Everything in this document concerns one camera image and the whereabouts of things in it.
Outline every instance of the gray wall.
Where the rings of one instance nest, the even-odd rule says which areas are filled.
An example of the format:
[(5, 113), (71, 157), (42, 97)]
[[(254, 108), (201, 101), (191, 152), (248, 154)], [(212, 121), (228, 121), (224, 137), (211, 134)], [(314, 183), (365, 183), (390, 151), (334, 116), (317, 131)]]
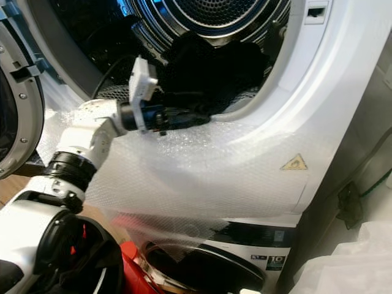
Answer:
[[(293, 275), (306, 260), (329, 255), (337, 244), (356, 240), (360, 224), (347, 230), (344, 222), (336, 219), (340, 188), (353, 180), (363, 193), (392, 168), (392, 135), (372, 153), (380, 138), (392, 127), (392, 89), (384, 82), (389, 66), (392, 67), (392, 35), (322, 185), (303, 214), (298, 240), (281, 276), (279, 293), (288, 292)], [(357, 166), (369, 154), (372, 154), (371, 160), (366, 160), (367, 165), (357, 172)], [(363, 198), (362, 203), (363, 221), (392, 220), (392, 190), (384, 184)]]

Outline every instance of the yellow triangle sticker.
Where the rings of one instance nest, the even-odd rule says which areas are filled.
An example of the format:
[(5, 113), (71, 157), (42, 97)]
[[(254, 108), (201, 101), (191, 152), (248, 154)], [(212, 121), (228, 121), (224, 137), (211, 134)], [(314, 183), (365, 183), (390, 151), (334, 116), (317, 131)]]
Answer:
[(307, 170), (307, 165), (300, 154), (281, 167), (281, 170)]

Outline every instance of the wooden floor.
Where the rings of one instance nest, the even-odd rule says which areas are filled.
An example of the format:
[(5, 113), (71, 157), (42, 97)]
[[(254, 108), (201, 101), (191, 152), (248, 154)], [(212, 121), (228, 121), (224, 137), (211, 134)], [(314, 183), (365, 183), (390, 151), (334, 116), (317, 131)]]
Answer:
[[(21, 191), (29, 178), (24, 176), (9, 176), (6, 179), (0, 180), (0, 209), (19, 191)], [(84, 205), (84, 210), (81, 213), (83, 216), (91, 217), (98, 221), (118, 243), (122, 243), (129, 240), (127, 232), (118, 227), (112, 226), (102, 212), (92, 206)]]

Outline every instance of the red object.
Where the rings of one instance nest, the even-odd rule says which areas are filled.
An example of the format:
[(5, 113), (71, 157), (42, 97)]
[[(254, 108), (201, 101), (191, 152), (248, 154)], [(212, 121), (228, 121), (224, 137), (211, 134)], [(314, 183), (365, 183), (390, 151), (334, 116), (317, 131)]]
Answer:
[(76, 254), (75, 246), (71, 246), (71, 255)]
[(123, 294), (164, 294), (154, 283), (148, 283), (145, 279), (147, 274), (134, 262), (138, 257), (138, 251), (133, 242), (125, 242), (120, 245), (122, 260), (124, 262), (125, 287)]
[(83, 225), (83, 239), (87, 238), (87, 234), (86, 234), (86, 225)]

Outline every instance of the bubble wrap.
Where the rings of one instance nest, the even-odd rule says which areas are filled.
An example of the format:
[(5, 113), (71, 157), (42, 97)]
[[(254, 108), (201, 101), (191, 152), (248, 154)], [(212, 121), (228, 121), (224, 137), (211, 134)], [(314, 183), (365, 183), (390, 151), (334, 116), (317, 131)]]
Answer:
[[(47, 116), (38, 152), (47, 164), (80, 99), (45, 92)], [(126, 227), (131, 238), (198, 245), (227, 223), (222, 218), (290, 213), (303, 193), (308, 170), (281, 168), (296, 154), (323, 158), (328, 140), (307, 131), (266, 134), (254, 126), (216, 122), (159, 134), (129, 132), (113, 140), (108, 159), (94, 176), (86, 202)], [(168, 252), (179, 260), (176, 252)]]

